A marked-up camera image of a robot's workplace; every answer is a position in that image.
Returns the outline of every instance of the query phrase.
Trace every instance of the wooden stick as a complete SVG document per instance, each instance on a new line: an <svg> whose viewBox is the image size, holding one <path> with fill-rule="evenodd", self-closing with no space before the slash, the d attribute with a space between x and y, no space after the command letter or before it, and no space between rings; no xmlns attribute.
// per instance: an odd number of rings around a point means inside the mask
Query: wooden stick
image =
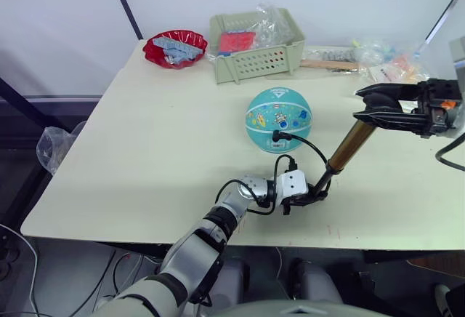
<svg viewBox="0 0 465 317"><path fill-rule="evenodd" d="M358 63L348 61L323 61L323 60L303 60L300 63L303 68L338 68L340 70L358 70Z"/></svg>

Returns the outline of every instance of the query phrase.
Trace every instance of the blue ball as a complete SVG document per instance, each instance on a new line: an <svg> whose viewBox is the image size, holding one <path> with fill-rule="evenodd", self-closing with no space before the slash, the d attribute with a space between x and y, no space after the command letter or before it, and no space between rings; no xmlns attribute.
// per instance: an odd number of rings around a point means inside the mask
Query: blue ball
<svg viewBox="0 0 465 317"><path fill-rule="evenodd" d="M258 94L248 106L246 128L249 137L262 150L284 153L299 147L300 141L272 141L274 130L306 138L312 127L312 111L298 92L277 87Z"/></svg>

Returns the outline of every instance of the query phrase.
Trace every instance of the plastic basket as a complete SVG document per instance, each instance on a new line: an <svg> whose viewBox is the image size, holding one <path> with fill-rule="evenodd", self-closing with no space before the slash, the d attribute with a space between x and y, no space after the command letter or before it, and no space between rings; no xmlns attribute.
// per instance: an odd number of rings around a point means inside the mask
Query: plastic basket
<svg viewBox="0 0 465 317"><path fill-rule="evenodd" d="M300 66L305 36L289 11L286 8L279 10L294 32L294 39L289 44L236 52L229 56L219 55L216 58L217 83L235 81L239 84L241 79L286 71L293 73ZM211 52L217 53L219 38L223 32L246 30L259 18L259 12L213 16L210 19Z"/></svg>

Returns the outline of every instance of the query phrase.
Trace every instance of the red bowl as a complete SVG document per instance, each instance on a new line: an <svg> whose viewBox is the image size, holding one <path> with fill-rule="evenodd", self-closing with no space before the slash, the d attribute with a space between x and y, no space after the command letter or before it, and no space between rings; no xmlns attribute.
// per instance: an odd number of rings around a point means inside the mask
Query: red bowl
<svg viewBox="0 0 465 317"><path fill-rule="evenodd" d="M153 44L153 39L158 37L168 37L169 39L174 39L176 41L190 44L191 46L202 49L202 53L197 55L194 60L185 60L179 64L170 64L165 60L165 53L163 53L163 48ZM164 68L185 68L186 66L191 66L193 63L203 57L207 44L207 41L203 39L203 36L199 33L195 33L189 30L171 30L159 33L157 36L149 39L142 50L145 52L145 59Z"/></svg>

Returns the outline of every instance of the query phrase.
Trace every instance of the white tabletop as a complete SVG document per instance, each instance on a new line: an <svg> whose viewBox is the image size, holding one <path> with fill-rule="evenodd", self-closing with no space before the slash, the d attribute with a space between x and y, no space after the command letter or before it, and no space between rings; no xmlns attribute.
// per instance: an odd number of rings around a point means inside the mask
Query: white tabletop
<svg viewBox="0 0 465 317"><path fill-rule="evenodd" d="M216 85L202 60L166 70L148 62L141 41L95 108L37 205L27 236L90 241L173 243L207 213L229 179L270 177L276 155L258 149L245 130L256 94L289 87L314 116L309 139L327 157L364 109L353 95L357 75L324 79L256 78ZM328 198L247 214L231 244L362 249L463 249L464 173L434 159L450 143L377 129ZM308 182L323 173L306 146L291 152ZM448 158L463 163L460 147Z"/></svg>

